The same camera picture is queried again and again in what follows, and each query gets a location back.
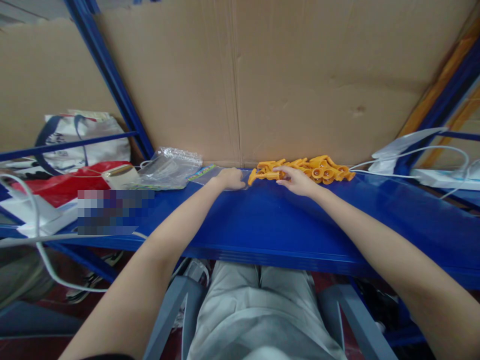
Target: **power strip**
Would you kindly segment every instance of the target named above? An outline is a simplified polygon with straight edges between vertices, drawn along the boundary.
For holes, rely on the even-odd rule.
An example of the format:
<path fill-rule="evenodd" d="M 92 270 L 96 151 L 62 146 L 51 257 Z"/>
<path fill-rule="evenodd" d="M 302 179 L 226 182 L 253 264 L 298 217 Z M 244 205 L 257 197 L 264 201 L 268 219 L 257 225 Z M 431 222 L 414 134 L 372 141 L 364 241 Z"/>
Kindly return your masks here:
<path fill-rule="evenodd" d="M 463 189 L 480 191 L 480 179 L 468 178 L 463 182 L 463 178 L 459 176 L 452 177 L 454 171 L 447 170 L 430 170 L 430 169 L 413 169 L 410 175 L 418 177 L 418 181 L 422 185 L 432 188 L 442 189 Z"/>

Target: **forearm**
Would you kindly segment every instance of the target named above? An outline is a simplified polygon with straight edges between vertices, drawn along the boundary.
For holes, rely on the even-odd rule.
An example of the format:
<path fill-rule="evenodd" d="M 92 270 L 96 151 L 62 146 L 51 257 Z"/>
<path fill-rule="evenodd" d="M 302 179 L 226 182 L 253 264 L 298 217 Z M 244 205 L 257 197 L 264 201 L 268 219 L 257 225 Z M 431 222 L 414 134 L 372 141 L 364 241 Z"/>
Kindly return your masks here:
<path fill-rule="evenodd" d="M 70 342 L 61 360 L 108 353 L 143 357 L 175 264 L 223 189 L 213 178 L 152 232 Z"/>
<path fill-rule="evenodd" d="M 331 191 L 319 190 L 312 199 L 330 215 L 368 263 L 392 287 L 429 287 L 438 276 L 449 277 L 403 236 Z"/>
<path fill-rule="evenodd" d="M 392 286 L 424 332 L 438 359 L 480 355 L 480 305 L 434 261 L 404 237 L 329 190 L 317 202 Z"/>
<path fill-rule="evenodd" d="M 144 244 L 146 251 L 173 268 L 224 188 L 212 178 L 151 233 Z"/>

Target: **small packet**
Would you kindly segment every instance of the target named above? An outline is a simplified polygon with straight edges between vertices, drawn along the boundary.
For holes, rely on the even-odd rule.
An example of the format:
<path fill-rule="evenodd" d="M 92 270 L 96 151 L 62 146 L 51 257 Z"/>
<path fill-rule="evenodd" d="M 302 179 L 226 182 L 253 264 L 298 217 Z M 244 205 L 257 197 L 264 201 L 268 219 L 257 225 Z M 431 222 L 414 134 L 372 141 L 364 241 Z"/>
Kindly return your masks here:
<path fill-rule="evenodd" d="M 174 147 L 159 147 L 150 162 L 138 172 L 139 179 L 128 184 L 130 190 L 180 190 L 188 177 L 202 166 L 202 156 Z"/>
<path fill-rule="evenodd" d="M 214 178 L 218 174 L 220 174 L 220 172 L 223 169 L 227 169 L 227 168 L 212 164 L 212 165 L 201 168 L 198 172 L 196 172 L 192 176 L 187 177 L 187 180 L 192 183 L 200 184 L 203 186 L 206 183 L 208 183 L 211 178 Z M 245 183 L 245 187 L 242 190 L 247 190 L 249 188 L 249 185 L 248 185 L 249 176 L 252 171 L 248 169 L 239 169 L 239 170 L 241 171 L 241 181 Z"/>

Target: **tote bag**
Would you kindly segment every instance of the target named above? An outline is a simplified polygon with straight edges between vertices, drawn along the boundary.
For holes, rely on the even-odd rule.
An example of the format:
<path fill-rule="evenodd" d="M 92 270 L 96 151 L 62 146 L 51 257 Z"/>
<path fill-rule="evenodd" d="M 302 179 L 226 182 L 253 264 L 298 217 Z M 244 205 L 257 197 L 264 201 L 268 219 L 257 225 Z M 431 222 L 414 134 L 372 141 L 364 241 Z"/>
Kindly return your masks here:
<path fill-rule="evenodd" d="M 86 118 L 82 115 L 47 116 L 35 146 L 63 144 L 108 135 L 123 134 L 115 118 Z M 52 175 L 74 172 L 107 161 L 130 161 L 129 140 L 119 138 L 37 155 L 39 165 Z"/>

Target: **blue tote bag strap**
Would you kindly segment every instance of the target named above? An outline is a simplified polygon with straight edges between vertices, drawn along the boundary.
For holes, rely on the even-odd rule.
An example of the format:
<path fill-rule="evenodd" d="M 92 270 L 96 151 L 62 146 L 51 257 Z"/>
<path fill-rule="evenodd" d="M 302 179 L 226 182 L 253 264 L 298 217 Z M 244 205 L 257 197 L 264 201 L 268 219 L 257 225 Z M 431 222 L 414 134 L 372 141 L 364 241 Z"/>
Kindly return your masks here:
<path fill-rule="evenodd" d="M 48 138 L 53 135 L 57 131 L 57 127 L 60 123 L 60 121 L 63 119 L 63 116 L 52 116 L 45 124 L 43 129 L 40 131 L 38 134 L 38 137 L 36 138 L 35 141 L 35 146 L 40 147 L 47 145 L 47 140 Z M 79 123 L 80 120 L 85 119 L 82 115 L 76 115 L 75 118 L 73 119 L 73 125 L 75 126 L 75 131 L 76 134 L 78 135 L 78 139 L 82 140 L 82 137 L 79 134 Z M 85 156 L 85 166 L 89 165 L 89 162 L 87 160 L 87 150 L 85 149 L 85 146 L 83 147 L 83 154 Z M 63 175 L 63 173 L 55 170 L 50 164 L 45 160 L 43 154 L 38 154 L 35 156 L 38 164 L 44 168 L 47 172 L 49 172 L 52 175 Z"/>

